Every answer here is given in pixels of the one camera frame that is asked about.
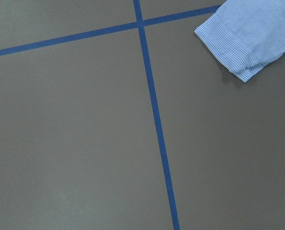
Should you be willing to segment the light blue striped shirt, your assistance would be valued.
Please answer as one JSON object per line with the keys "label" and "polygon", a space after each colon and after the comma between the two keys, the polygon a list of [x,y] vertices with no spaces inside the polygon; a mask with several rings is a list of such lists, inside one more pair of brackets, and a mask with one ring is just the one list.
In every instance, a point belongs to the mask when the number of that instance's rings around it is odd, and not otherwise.
{"label": "light blue striped shirt", "polygon": [[228,0],[194,32],[247,82],[285,53],[285,0]]}

